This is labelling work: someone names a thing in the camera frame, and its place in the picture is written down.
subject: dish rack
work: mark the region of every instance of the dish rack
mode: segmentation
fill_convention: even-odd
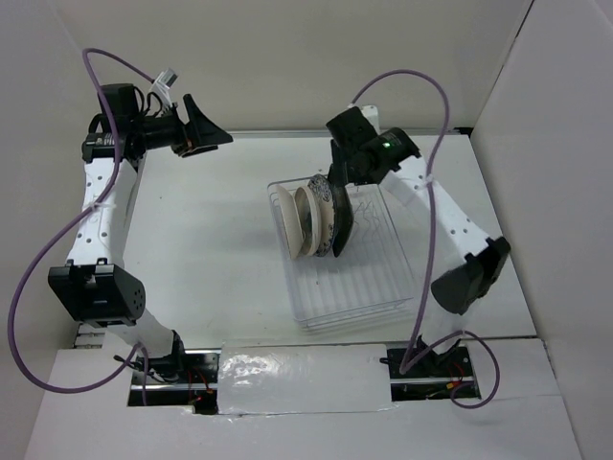
[[[294,318],[306,328],[409,310],[415,280],[385,198],[377,185],[349,186],[354,213],[350,239],[338,258],[291,260],[276,185],[292,194],[308,177],[268,186]]]

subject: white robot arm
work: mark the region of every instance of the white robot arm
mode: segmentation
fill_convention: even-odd
[[[64,266],[49,270],[49,285],[76,321],[107,328],[126,343],[143,344],[150,368],[163,379],[176,379],[182,370],[183,344],[179,335],[162,326],[146,309],[143,284],[124,270],[124,249],[147,150],[171,146],[181,157],[217,149],[232,136],[206,118],[193,102],[183,100],[189,116],[184,124],[169,86],[176,75],[168,70],[151,87],[160,113],[148,115],[139,107],[131,84],[102,87],[120,134],[122,160],[115,186],[106,199],[102,194],[114,168],[113,138],[108,120],[99,114],[92,120],[82,145],[85,162],[83,209],[95,206],[79,223],[73,248]]]
[[[488,293],[504,266],[511,246],[504,237],[496,240],[479,228],[432,177],[426,161],[409,136],[396,127],[379,133],[376,108],[350,106],[327,123],[333,142],[328,179],[343,202],[344,187],[353,183],[379,184],[413,215],[430,216],[428,181],[437,204],[438,234],[448,239],[445,251],[435,258],[429,289],[427,315],[420,329],[419,348],[465,328],[470,306]],[[352,228],[351,206],[344,206],[345,228],[332,243],[334,255],[342,252]],[[438,354],[454,343],[436,347]]]

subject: cable tie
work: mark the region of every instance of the cable tie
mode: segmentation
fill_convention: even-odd
[[[87,208],[91,208],[93,211],[96,211],[96,208],[107,208],[107,209],[113,209],[116,208],[117,205],[116,204],[109,204],[109,203],[98,203],[96,201],[92,201],[91,203],[89,203],[87,206],[85,206],[85,209]]]
[[[416,190],[423,190],[432,182],[434,182],[434,175],[430,173],[422,180],[421,185],[418,185]]]

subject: ceramic bowl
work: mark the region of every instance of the ceramic bowl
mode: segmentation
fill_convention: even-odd
[[[319,247],[315,251],[318,257],[324,257],[329,253],[334,241],[336,232],[335,226],[335,211],[336,205],[328,180],[321,174],[315,174],[310,178],[307,185],[317,199],[319,211],[321,214],[321,237]]]
[[[315,194],[309,187],[299,187],[294,195],[298,219],[305,240],[300,251],[302,255],[312,256],[319,248],[321,240],[321,213]]]

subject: colored wire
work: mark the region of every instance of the colored wire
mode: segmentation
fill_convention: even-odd
[[[464,373],[464,369],[462,368],[462,366],[458,364],[457,362],[454,362],[453,365],[456,366],[456,368],[460,371],[460,381],[464,380],[465,373]]]
[[[120,163],[122,161],[122,152],[121,152],[121,149],[120,149],[119,131],[117,129],[117,124],[115,122],[115,118],[113,117],[113,113],[111,112],[111,108],[110,108],[110,105],[108,103],[108,100],[106,99],[106,97],[105,97],[105,95],[104,95],[104,93],[102,91],[102,87],[100,85],[100,82],[98,81],[98,78],[96,77],[96,73],[94,72],[94,69],[92,68],[91,62],[89,61],[89,55],[90,54],[104,55],[104,56],[107,56],[108,58],[115,59],[116,61],[120,62],[121,64],[123,64],[127,68],[133,70],[134,72],[136,72],[137,74],[139,74],[140,76],[145,78],[146,80],[148,80],[150,82],[153,82],[153,79],[150,76],[148,76],[146,73],[144,73],[141,70],[139,70],[136,67],[134,67],[132,64],[130,64],[130,63],[126,62],[125,60],[121,59],[120,57],[117,57],[117,56],[115,56],[115,55],[113,55],[111,53],[108,53],[108,52],[104,51],[104,50],[99,50],[97,48],[85,48],[82,51],[82,58],[83,58],[83,63],[85,64],[85,70],[87,71],[87,74],[89,75],[89,78],[91,79],[92,83],[94,84],[94,87],[96,88],[96,92],[98,93],[98,97],[99,97],[99,99],[101,101],[101,104],[102,104],[102,109],[104,110],[104,114],[106,115],[106,118],[108,119],[108,123],[109,123],[110,128],[111,128],[111,134],[113,136],[113,142],[114,142],[113,173],[111,174],[110,178],[108,179],[108,182],[106,183],[106,186],[102,190],[102,193],[100,194],[100,196],[98,196],[98,198],[96,198],[95,204],[100,204],[100,203],[104,202],[104,200],[108,197],[108,194],[110,194],[111,189],[115,185],[115,181],[117,180],[117,176],[119,174]],[[17,312],[17,305],[19,304],[19,299],[21,297],[21,294],[23,292],[24,287],[26,286],[26,283],[28,282],[28,280],[32,276],[32,273],[34,272],[34,269],[36,268],[36,266],[40,263],[42,258],[45,257],[47,252],[49,252],[49,250],[62,237],[64,237],[64,235],[66,235],[73,227],[75,227],[84,218],[86,218],[87,216],[92,214],[94,212],[94,209],[95,209],[95,205],[94,206],[88,206],[87,208],[82,210],[75,218],[73,218],[70,222],[68,222],[66,224],[66,226],[64,226],[61,230],[59,230],[59,232],[57,232],[57,234],[55,236],[53,236],[42,247],[42,249],[40,249],[40,251],[34,256],[34,259],[30,262],[30,264],[26,268],[25,272],[21,276],[21,279],[19,280],[19,283],[17,283],[17,287],[15,289],[14,295],[12,296],[11,306],[9,307],[9,315],[8,315],[8,320],[7,320],[7,336],[8,336],[8,340],[9,340],[9,348],[11,349],[11,355],[12,355],[12,358],[14,359],[14,361],[15,361],[15,364],[17,365],[17,367],[19,368],[21,373],[24,375],[24,377],[26,379],[28,379],[31,383],[33,383],[34,385],[38,386],[39,388],[42,388],[42,389],[44,389],[46,391],[51,391],[51,392],[54,392],[54,393],[74,394],[74,393],[83,393],[83,392],[86,392],[86,391],[94,390],[96,388],[100,388],[104,384],[110,382],[111,380],[113,380],[117,376],[119,376],[119,374],[127,367],[127,363],[132,360],[132,358],[134,357],[134,355],[136,354],[136,352],[139,349],[141,350],[141,353],[143,354],[143,358],[144,358],[145,363],[146,363],[146,367],[147,367],[146,374],[147,374],[147,371],[148,371],[147,350],[145,349],[145,347],[141,343],[137,343],[136,345],[134,345],[132,347],[132,350],[130,351],[130,354],[128,355],[128,357],[125,359],[125,362],[123,364],[121,364],[120,367],[115,372],[113,372],[110,376],[108,376],[107,378],[102,379],[100,381],[97,381],[95,383],[92,383],[92,384],[89,384],[89,385],[85,385],[85,386],[81,386],[81,387],[77,387],[77,388],[62,388],[62,387],[59,387],[59,386],[51,385],[51,384],[49,384],[49,383],[47,383],[45,381],[42,381],[41,379],[37,378],[30,371],[30,369],[28,369],[28,367],[26,366],[26,363],[24,362],[23,358],[19,354],[19,349],[17,348],[17,341],[16,341],[16,338],[15,338],[15,315],[16,315],[16,312]],[[145,384],[143,384],[143,402],[144,403],[146,402],[146,399],[147,399],[147,397],[145,395],[145,391],[146,391]]]
[[[453,372],[451,372],[451,367],[447,366],[447,371],[449,371],[449,383],[451,383],[452,386],[455,386],[455,384],[458,383],[460,380],[454,380],[455,376],[453,375]]]
[[[447,130],[449,127],[449,118],[450,118],[449,98],[447,98],[447,94],[444,92],[444,89],[440,83],[438,83],[436,80],[434,80],[429,75],[426,75],[417,70],[410,70],[410,69],[392,70],[390,72],[381,74],[378,77],[375,77],[374,79],[366,83],[364,87],[357,92],[357,95],[352,100],[352,104],[357,103],[360,97],[362,97],[362,95],[369,88],[371,88],[375,83],[383,79],[386,79],[388,77],[391,77],[393,75],[411,75],[413,77],[418,77],[422,80],[428,81],[430,84],[432,84],[437,89],[437,91],[441,95],[441,99],[443,100],[443,106],[444,106],[443,125],[441,126],[439,137],[437,138],[437,141],[434,144],[434,148],[432,149],[432,152],[430,153],[430,157],[428,158],[428,161],[426,163],[426,176],[429,176],[432,173],[432,169],[434,167],[434,160],[436,159],[437,153],[439,152],[439,147],[441,146],[441,142],[443,141],[444,135],[447,133]],[[451,333],[447,335],[446,337],[437,340],[435,342],[436,345],[430,345],[424,351],[420,352],[417,356],[411,358],[411,355],[413,354],[413,349],[415,348],[415,344],[417,343],[418,337],[420,336],[421,323],[425,315],[425,307],[428,301],[428,293],[430,291],[430,284],[432,282],[432,272],[434,270],[434,255],[435,255],[436,241],[437,241],[437,238],[436,238],[437,236],[437,208],[436,208],[436,200],[434,197],[434,189],[432,187],[432,181],[426,184],[426,189],[428,191],[428,201],[430,204],[430,238],[429,238],[430,241],[428,244],[428,259],[427,259],[426,268],[425,268],[423,288],[421,290],[420,306],[418,308],[418,314],[415,319],[415,326],[413,327],[413,331],[411,332],[411,337],[409,338],[409,344],[406,348],[406,352],[404,353],[404,357],[402,358],[402,363],[400,365],[401,374],[406,374],[422,357],[425,357],[427,355],[427,353],[425,353],[426,351],[429,352],[431,350],[434,350],[436,346],[441,345],[446,340],[453,338],[453,337],[458,337],[463,334],[462,331]],[[481,343],[486,348],[486,350],[488,351],[489,355],[492,358],[492,361],[494,363],[494,367],[496,370],[496,382],[494,384],[493,391],[485,400],[481,401],[478,404],[466,405],[466,404],[462,404],[462,403],[455,401],[454,397],[458,389],[460,389],[462,386],[468,385],[469,383],[463,383],[462,385],[458,385],[451,392],[451,395],[450,395],[451,401],[453,401],[456,405],[458,405],[459,407],[467,408],[467,409],[476,409],[478,407],[483,407],[485,404],[489,403],[489,401],[491,401],[493,397],[495,396],[496,391],[498,390],[498,386],[500,384],[500,367],[498,366],[498,361],[496,360],[494,353],[491,351],[491,348],[488,346],[488,344],[485,341],[483,341],[480,337],[478,337],[474,333],[470,333],[468,331],[465,331],[465,333],[475,338],[477,341],[479,341],[479,343]]]
[[[209,388],[209,382],[207,382],[207,380],[205,379],[204,374],[202,374],[202,372],[200,372],[200,369],[197,369],[195,367],[193,369],[195,370],[195,372],[198,373],[198,375],[200,376],[200,378],[204,382],[204,386],[207,388],[207,393],[210,393],[211,389]]]

